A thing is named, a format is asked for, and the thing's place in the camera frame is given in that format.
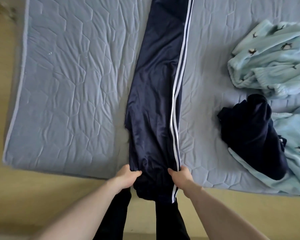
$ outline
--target pant leg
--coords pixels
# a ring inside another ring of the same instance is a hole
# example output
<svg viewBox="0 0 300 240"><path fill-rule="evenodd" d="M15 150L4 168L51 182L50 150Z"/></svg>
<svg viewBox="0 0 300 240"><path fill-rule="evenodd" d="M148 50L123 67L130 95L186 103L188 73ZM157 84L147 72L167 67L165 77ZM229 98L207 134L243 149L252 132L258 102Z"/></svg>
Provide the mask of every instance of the pant leg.
<svg viewBox="0 0 300 240"><path fill-rule="evenodd" d="M155 203L157 240L190 240L185 223L178 209L177 200L171 203Z"/></svg>
<svg viewBox="0 0 300 240"><path fill-rule="evenodd" d="M113 198L93 240L122 240L130 199L130 188L123 189Z"/></svg>

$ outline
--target quilted mattress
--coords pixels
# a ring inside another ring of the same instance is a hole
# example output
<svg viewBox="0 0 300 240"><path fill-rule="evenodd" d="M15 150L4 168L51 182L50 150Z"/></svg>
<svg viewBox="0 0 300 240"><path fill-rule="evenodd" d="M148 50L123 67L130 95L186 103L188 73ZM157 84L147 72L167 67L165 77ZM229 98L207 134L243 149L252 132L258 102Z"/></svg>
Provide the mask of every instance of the quilted mattress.
<svg viewBox="0 0 300 240"><path fill-rule="evenodd" d="M14 168L109 178L128 162L124 114L151 0L26 0L19 19L3 161ZM256 90L236 89L227 61L264 19L300 21L300 0L194 0L179 147L205 187L278 193L231 157L216 114ZM275 112L300 95L270 101Z"/></svg>

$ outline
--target floor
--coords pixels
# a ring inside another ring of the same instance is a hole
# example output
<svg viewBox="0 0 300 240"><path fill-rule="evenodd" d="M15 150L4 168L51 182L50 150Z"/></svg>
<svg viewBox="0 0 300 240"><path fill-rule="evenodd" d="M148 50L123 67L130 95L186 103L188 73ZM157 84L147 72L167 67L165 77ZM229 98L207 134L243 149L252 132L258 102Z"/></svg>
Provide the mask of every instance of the floor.
<svg viewBox="0 0 300 240"><path fill-rule="evenodd" d="M0 232L30 234L102 183L100 180L12 170L1 162L5 117L14 61L13 23L0 15ZM300 240L300 198L208 189L271 239ZM191 202L178 193L188 233L206 237ZM136 194L129 205L126 233L154 234L155 206Z"/></svg>

